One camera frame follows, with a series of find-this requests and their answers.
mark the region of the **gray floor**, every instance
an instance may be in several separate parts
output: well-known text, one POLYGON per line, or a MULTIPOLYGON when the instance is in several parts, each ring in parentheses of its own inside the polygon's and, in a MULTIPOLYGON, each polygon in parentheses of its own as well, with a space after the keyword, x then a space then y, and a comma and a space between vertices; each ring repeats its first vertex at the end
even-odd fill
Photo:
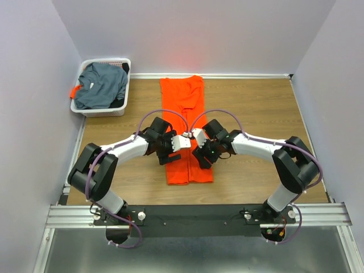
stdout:
POLYGON ((278 246, 248 237, 145 238, 137 249, 124 250, 108 246, 104 234, 57 230, 46 272, 350 272, 335 227, 303 227, 278 246))

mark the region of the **cable clip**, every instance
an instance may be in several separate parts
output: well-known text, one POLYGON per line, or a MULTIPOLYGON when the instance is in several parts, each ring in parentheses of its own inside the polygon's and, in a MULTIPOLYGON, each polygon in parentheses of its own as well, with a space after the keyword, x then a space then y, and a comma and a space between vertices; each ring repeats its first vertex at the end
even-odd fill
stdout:
POLYGON ((192 137, 192 133, 191 132, 183 132, 182 136, 185 138, 191 138, 192 137))

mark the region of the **black mounting plate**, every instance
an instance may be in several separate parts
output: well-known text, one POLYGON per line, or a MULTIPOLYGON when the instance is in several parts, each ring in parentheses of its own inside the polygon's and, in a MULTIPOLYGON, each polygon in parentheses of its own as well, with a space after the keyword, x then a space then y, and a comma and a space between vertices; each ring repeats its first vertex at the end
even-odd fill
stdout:
MULTIPOLYGON (((288 216, 287 207, 276 219, 264 219, 262 204, 237 205, 129 205, 131 219, 139 226, 143 237, 207 237, 207 236, 261 236, 260 224, 279 224, 282 216, 288 224, 295 219, 288 216), (138 213, 145 212, 146 218, 138 220, 138 213), (248 220, 244 213, 252 217, 248 220)), ((121 223, 102 213, 95 225, 115 226, 121 223)), ((135 229, 131 236, 137 237, 135 229)))

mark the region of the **orange cloth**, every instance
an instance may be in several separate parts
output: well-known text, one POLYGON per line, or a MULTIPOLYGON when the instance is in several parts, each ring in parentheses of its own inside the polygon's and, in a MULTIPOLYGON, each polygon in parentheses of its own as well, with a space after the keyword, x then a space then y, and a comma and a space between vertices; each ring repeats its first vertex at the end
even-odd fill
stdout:
MULTIPOLYGON (((162 108, 176 111, 186 118, 191 126, 195 118, 205 111, 204 82, 201 77, 190 78, 162 78, 162 108)), ((163 112, 163 119, 172 124, 178 134, 185 131, 185 123, 175 114, 163 112)), ((195 128, 202 128, 207 123, 206 116, 202 116, 195 128)), ((166 165, 167 183, 187 185, 194 181, 198 183, 212 182, 212 169, 201 169, 197 159, 192 155, 196 148, 195 140, 191 141, 192 147, 189 150, 181 150, 177 154, 181 159, 166 165)))
POLYGON ((77 92, 78 90, 80 90, 80 89, 81 89, 81 87, 82 87, 82 85, 76 85, 76 87, 75 87, 75 88, 73 88, 73 89, 72 89, 72 91, 71 91, 70 98, 75 98, 76 92, 77 92))

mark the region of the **gray clothing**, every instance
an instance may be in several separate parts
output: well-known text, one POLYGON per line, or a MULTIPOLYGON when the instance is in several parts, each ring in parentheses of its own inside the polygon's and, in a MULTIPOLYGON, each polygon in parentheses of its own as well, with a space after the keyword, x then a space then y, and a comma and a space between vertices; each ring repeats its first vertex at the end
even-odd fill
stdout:
POLYGON ((75 95, 78 109, 107 109, 115 98, 125 97, 127 74, 116 65, 91 63, 78 80, 82 85, 75 95))

